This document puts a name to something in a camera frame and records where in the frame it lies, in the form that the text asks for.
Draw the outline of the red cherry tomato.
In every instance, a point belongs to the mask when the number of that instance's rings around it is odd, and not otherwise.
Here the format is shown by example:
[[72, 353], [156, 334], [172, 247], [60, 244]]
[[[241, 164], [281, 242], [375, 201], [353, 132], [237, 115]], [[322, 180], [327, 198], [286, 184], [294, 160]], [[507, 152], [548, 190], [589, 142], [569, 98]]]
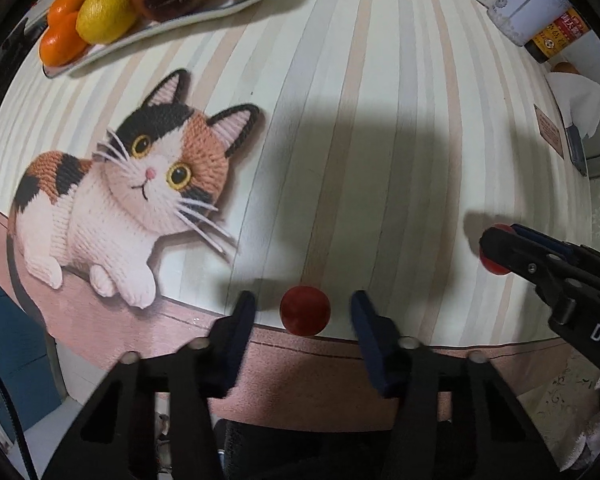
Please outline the red cherry tomato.
[[495, 223], [487, 228], [479, 240], [479, 259], [484, 268], [494, 275], [512, 272], [513, 247], [516, 233], [510, 224]]
[[327, 326], [332, 309], [328, 297], [312, 286], [294, 286], [279, 305], [283, 326], [297, 336], [312, 337]]

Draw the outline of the yellow lemon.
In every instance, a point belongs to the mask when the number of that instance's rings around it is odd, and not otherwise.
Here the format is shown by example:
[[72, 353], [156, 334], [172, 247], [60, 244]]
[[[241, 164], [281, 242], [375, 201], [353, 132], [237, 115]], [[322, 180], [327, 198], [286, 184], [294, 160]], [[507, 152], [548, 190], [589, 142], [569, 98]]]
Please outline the yellow lemon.
[[139, 16], [132, 0], [85, 0], [76, 18], [76, 32], [88, 44], [112, 44]]

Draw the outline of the small orange tangerine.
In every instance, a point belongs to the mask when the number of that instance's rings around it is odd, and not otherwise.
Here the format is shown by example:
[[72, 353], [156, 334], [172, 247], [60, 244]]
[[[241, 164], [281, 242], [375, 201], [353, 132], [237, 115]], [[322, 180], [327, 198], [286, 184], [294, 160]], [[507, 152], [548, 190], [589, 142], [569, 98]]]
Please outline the small orange tangerine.
[[54, 0], [46, 14], [47, 25], [53, 27], [72, 12], [78, 12], [85, 0]]

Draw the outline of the small brown card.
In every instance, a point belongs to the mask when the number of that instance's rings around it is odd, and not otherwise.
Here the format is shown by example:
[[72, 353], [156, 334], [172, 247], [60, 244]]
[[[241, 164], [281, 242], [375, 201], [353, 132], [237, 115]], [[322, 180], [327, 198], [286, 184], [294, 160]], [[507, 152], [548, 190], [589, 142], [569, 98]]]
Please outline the small brown card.
[[534, 107], [536, 121], [538, 122], [540, 136], [557, 153], [560, 158], [564, 157], [564, 146], [559, 128], [537, 105]]

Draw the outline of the white tissue pack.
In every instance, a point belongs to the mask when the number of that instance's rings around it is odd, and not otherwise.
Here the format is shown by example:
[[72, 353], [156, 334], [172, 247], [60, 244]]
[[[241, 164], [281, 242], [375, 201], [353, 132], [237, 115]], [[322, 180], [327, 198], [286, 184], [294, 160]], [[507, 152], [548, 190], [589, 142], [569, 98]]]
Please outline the white tissue pack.
[[586, 177], [583, 140], [594, 136], [600, 124], [600, 85], [573, 73], [551, 72], [546, 80], [562, 116], [570, 160]]

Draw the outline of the brown round fruit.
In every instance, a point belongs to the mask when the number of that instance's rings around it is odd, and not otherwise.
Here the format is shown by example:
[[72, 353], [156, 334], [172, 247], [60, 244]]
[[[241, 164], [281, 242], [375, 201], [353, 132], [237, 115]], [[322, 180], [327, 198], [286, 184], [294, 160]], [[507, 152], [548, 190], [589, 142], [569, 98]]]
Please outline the brown round fruit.
[[556, 63], [550, 70], [552, 73], [565, 73], [565, 74], [576, 74], [579, 75], [577, 67], [569, 62]]

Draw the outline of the blue cabinet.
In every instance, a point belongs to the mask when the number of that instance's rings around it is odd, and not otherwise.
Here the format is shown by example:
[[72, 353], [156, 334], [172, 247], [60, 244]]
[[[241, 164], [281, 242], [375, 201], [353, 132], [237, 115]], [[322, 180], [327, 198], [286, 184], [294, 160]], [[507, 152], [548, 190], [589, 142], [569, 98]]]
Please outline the blue cabinet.
[[0, 377], [24, 430], [61, 404], [42, 328], [1, 287]]

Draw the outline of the striped cat print mat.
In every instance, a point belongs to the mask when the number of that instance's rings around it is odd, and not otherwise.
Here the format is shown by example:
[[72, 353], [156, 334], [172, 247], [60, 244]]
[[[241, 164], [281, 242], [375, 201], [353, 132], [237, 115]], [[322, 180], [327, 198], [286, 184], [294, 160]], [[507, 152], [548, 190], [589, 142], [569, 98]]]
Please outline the striped cat print mat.
[[[521, 278], [484, 270], [477, 243], [495, 222], [588, 242], [588, 180], [570, 162], [546, 71], [475, 0], [264, 0], [57, 79], [28, 55], [0, 108], [1, 286], [5, 218], [28, 162], [47, 150], [92, 154], [179, 67], [193, 75], [194, 107], [263, 110], [221, 196], [225, 250], [196, 234], [164, 240], [147, 310], [101, 300], [74, 274], [58, 290], [25, 276], [57, 341], [100, 368], [126, 350], [168, 353], [250, 289], [257, 325], [236, 387], [213, 411], [299, 430], [392, 422], [349, 318], [359, 289], [403, 335], [451, 356], [482, 351], [516, 393], [562, 372], [570, 347], [547, 327], [547, 307]], [[535, 105], [559, 128], [563, 158], [540, 136]], [[330, 301], [315, 336], [280, 319], [294, 286]]]

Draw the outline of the dark sauce bottle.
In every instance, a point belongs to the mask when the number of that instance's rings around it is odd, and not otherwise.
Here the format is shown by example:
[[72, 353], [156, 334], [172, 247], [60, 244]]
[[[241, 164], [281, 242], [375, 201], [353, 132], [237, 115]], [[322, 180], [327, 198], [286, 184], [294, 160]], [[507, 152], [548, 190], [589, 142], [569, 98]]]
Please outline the dark sauce bottle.
[[536, 62], [542, 64], [554, 58], [590, 30], [588, 22], [575, 8], [570, 8], [529, 39], [524, 44], [524, 48]]

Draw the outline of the silver gas canister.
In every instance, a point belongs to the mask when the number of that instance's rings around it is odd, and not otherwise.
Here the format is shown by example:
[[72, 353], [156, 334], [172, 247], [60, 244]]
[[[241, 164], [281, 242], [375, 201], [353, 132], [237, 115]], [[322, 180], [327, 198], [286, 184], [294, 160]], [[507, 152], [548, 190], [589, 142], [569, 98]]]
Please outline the silver gas canister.
[[523, 47], [570, 6], [568, 0], [494, 0], [486, 14], [506, 38]]

